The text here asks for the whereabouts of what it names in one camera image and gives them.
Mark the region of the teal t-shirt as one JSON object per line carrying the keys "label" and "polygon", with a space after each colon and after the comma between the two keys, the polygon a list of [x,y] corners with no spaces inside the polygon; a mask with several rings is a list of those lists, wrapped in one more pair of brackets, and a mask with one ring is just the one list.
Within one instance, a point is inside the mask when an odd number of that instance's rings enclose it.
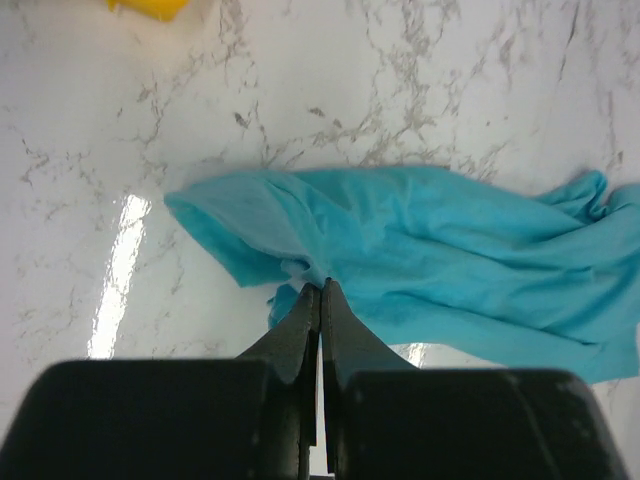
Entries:
{"label": "teal t-shirt", "polygon": [[589,383],[639,372],[639,188],[589,171],[522,196],[428,166],[236,171],[168,193],[242,287],[334,280],[389,344],[432,343]]}

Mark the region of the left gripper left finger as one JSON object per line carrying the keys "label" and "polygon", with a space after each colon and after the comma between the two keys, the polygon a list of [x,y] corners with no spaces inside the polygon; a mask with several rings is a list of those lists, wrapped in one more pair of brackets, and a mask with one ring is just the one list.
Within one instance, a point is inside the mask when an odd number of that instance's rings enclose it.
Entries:
{"label": "left gripper left finger", "polygon": [[306,479],[320,292],[232,359],[46,369],[4,441],[8,479]]}

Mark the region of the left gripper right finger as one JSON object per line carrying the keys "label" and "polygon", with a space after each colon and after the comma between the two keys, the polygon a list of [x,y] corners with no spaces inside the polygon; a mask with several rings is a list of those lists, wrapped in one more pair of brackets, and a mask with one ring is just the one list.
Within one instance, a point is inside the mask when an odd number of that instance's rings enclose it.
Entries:
{"label": "left gripper right finger", "polygon": [[419,369],[321,293],[325,421],[339,479],[624,479],[588,387],[549,369]]}

